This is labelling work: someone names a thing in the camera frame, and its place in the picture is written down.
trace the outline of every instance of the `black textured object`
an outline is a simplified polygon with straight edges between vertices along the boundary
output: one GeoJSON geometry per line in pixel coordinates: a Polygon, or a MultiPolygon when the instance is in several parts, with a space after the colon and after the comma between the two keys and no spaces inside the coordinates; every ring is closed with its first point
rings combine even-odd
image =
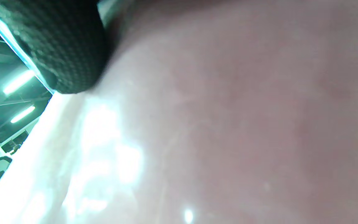
{"type": "Polygon", "coordinates": [[[85,91],[101,75],[109,48],[95,0],[0,0],[0,19],[58,92],[85,91]]]}

